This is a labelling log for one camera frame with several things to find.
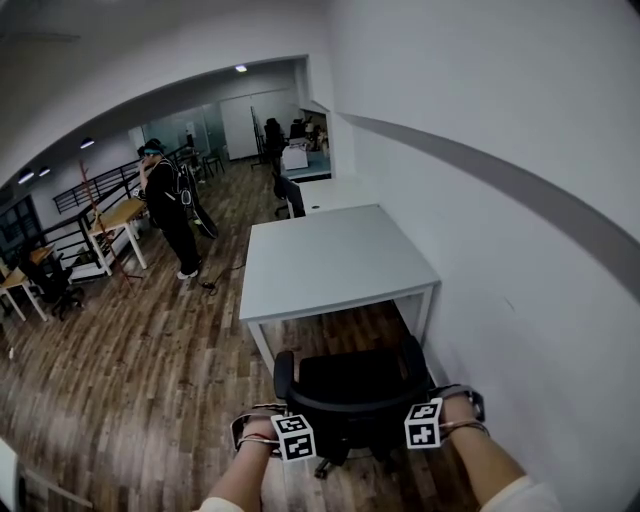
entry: table leg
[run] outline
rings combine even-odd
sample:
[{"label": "table leg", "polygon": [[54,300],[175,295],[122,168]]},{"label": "table leg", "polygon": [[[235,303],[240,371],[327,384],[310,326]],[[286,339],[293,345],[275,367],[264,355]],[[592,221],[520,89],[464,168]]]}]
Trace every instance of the table leg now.
[{"label": "table leg", "polygon": [[260,354],[262,355],[262,359],[264,359],[264,362],[269,369],[269,373],[273,375],[273,369],[276,363],[273,359],[271,349],[267,344],[267,339],[264,337],[262,326],[258,322],[248,322],[247,325],[249,326],[249,330],[253,335],[253,340],[256,342],[256,345],[258,345],[258,350],[260,350]]},{"label": "table leg", "polygon": [[109,268],[109,265],[107,265],[107,260],[104,259],[104,254],[102,254],[102,250],[98,245],[98,241],[96,240],[96,237],[93,235],[89,235],[89,238],[91,238],[91,243],[93,244],[93,250],[96,251],[96,254],[98,255],[98,259],[100,260],[100,265],[102,265],[102,270],[105,270],[108,276],[112,275],[111,268]]},{"label": "table leg", "polygon": [[140,234],[138,233],[138,228],[136,228],[136,226],[134,225],[135,221],[131,221],[131,223],[129,224],[129,227],[131,228],[131,232],[133,233],[133,236],[136,237],[136,240],[140,240]]},{"label": "table leg", "polygon": [[31,293],[31,290],[29,290],[29,283],[23,283],[22,288],[27,294],[27,297],[29,297],[29,300],[33,304],[33,307],[36,308],[36,311],[40,315],[40,318],[42,318],[42,321],[46,322],[48,320],[47,315],[44,313],[44,311],[42,311],[40,304],[38,304],[38,300],[33,296],[33,293]]},{"label": "table leg", "polygon": [[9,293],[9,291],[5,291],[4,294],[8,297],[9,302],[11,302],[11,305],[13,306],[13,309],[16,310],[16,313],[18,313],[18,316],[20,318],[22,318],[23,322],[27,321],[27,318],[24,316],[24,313],[20,310],[20,308],[18,307],[18,305],[16,304],[16,301],[13,300],[13,297],[11,296],[11,294]]},{"label": "table leg", "polygon": [[142,256],[142,251],[138,246],[138,242],[136,242],[136,237],[133,236],[133,231],[131,230],[131,226],[129,226],[129,224],[125,224],[124,229],[127,232],[127,235],[129,235],[129,240],[131,240],[131,245],[133,245],[133,250],[135,251],[136,256],[138,257],[138,261],[140,262],[140,265],[142,266],[142,268],[146,269],[147,263],[146,261],[144,261],[144,256]]},{"label": "table leg", "polygon": [[429,286],[429,288],[427,288],[420,296],[420,308],[418,309],[418,315],[416,316],[416,324],[413,327],[413,335],[420,345],[422,345],[422,338],[424,338],[424,333],[427,328],[427,316],[429,315],[432,293],[433,286]]}]

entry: wrist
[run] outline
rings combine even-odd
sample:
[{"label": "wrist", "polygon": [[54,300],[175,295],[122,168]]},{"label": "wrist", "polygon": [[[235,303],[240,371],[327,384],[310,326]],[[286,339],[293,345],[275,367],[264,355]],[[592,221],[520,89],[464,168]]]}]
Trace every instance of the wrist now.
[{"label": "wrist", "polygon": [[482,438],[488,438],[489,431],[481,423],[470,423],[468,425],[460,425],[451,430],[447,437],[451,439],[454,445],[466,443],[467,441],[475,441]]},{"label": "wrist", "polygon": [[238,454],[246,454],[248,456],[256,456],[266,454],[271,456],[271,452],[277,448],[276,445],[266,444],[258,441],[251,441],[251,438],[244,441],[240,445]]}]

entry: black outfit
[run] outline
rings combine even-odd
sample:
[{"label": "black outfit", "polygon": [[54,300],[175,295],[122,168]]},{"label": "black outfit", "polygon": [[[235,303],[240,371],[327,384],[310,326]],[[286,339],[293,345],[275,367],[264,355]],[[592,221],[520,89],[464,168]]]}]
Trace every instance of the black outfit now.
[{"label": "black outfit", "polygon": [[200,256],[187,214],[175,190],[176,179],[173,166],[163,158],[149,175],[145,195],[151,217],[180,260],[180,271],[192,274],[198,270]]}]

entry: glass wall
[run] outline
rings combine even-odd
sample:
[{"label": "glass wall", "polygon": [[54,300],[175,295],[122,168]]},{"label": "glass wall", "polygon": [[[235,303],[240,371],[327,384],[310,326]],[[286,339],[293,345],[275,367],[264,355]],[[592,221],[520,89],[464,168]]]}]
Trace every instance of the glass wall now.
[{"label": "glass wall", "polygon": [[178,112],[161,119],[155,119],[142,126],[145,140],[156,138],[174,151],[187,143],[187,134],[193,135],[196,150],[208,154],[222,150],[226,144],[222,113],[219,103]]}]

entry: wooden desk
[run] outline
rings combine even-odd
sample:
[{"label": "wooden desk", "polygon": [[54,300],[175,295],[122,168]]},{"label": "wooden desk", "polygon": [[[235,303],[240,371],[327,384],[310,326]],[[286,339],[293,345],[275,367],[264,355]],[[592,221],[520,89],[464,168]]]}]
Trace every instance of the wooden desk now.
[{"label": "wooden desk", "polygon": [[[40,247],[39,249],[36,249],[31,253],[30,259],[36,265],[40,265],[44,260],[46,260],[51,255],[52,252],[53,252],[53,247]],[[27,297],[29,297],[29,300],[33,304],[33,307],[36,308],[36,311],[40,315],[40,318],[42,318],[42,320],[46,322],[48,320],[47,315],[40,307],[40,304],[38,304],[38,301],[33,296],[33,293],[31,293],[31,290],[29,290],[29,279],[27,278],[27,276],[24,275],[22,270],[16,267],[7,276],[7,279],[5,279],[4,283],[2,283],[2,286],[0,287],[0,293],[7,296],[7,298],[9,299],[9,302],[11,302],[11,305],[18,313],[18,316],[20,316],[20,318],[22,318],[22,321],[24,322],[26,321],[26,317],[24,316],[24,313],[20,310],[16,302],[13,300],[13,297],[9,293],[10,288],[15,288],[17,286],[22,286],[24,292],[27,294]]]},{"label": "wooden desk", "polygon": [[[109,231],[115,231],[116,229],[124,228],[129,236],[129,240],[131,241],[131,245],[133,246],[133,250],[138,257],[138,261],[140,262],[140,266],[142,268],[147,268],[147,263],[144,261],[144,257],[142,256],[142,251],[138,246],[138,242],[136,240],[139,238],[138,233],[135,229],[132,229],[131,221],[135,219],[142,211],[147,207],[147,205],[140,201],[140,199],[131,198],[125,201],[122,201],[118,206],[116,206],[113,212],[102,215],[100,217],[102,221],[102,226],[104,226],[105,233]],[[102,270],[104,270],[107,275],[112,275],[111,268],[107,265],[107,260],[102,254],[102,249],[100,249],[100,244],[98,244],[98,240],[96,239],[97,235],[102,234],[102,228],[100,227],[100,223],[97,221],[94,222],[93,228],[89,231],[89,238],[91,239],[91,243],[93,244],[93,248],[98,255],[98,259],[100,260],[100,265],[102,266]]]}]

